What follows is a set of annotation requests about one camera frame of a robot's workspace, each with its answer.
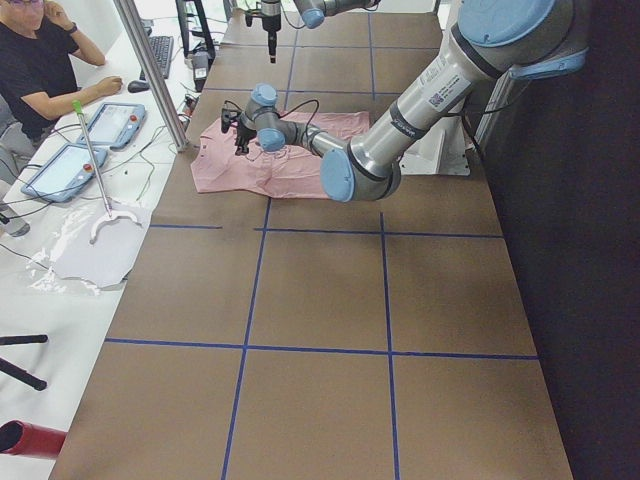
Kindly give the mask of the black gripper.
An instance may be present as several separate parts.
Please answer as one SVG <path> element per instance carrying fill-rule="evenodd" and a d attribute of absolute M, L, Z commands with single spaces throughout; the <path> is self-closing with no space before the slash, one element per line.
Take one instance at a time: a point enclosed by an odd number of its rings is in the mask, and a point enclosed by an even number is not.
<path fill-rule="evenodd" d="M 239 122 L 236 126 L 235 155 L 246 156 L 249 153 L 249 143 L 254 138 L 255 130 Z"/>
<path fill-rule="evenodd" d="M 267 32 L 269 61 L 276 62 L 277 33 L 281 30 L 281 15 L 267 15 L 262 18 L 263 30 Z"/>

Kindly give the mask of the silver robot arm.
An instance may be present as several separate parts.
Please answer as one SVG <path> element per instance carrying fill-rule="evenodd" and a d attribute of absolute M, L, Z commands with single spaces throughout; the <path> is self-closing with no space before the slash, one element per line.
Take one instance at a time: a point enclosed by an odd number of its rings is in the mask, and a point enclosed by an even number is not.
<path fill-rule="evenodd" d="M 349 141 L 308 122 L 284 120 L 276 90 L 264 83 L 255 86 L 244 109 L 223 110 L 221 130 L 236 128 L 239 155 L 256 139 L 267 152 L 294 145 L 321 157 L 321 185 L 332 200 L 379 200 L 397 189 L 405 151 L 478 83 L 505 73 L 533 80 L 579 70 L 591 11 L 589 1 L 460 2 L 436 58 L 367 132 Z"/>
<path fill-rule="evenodd" d="M 327 17 L 336 16 L 354 9 L 373 9 L 379 1 L 365 0 L 295 0 L 294 5 L 308 29 L 319 27 Z M 251 14 L 262 22 L 262 28 L 267 33 L 267 47 L 269 61 L 276 63 L 277 34 L 281 29 L 282 8 L 280 1 L 259 1 Z M 250 23 L 249 11 L 245 14 L 246 24 Z"/>

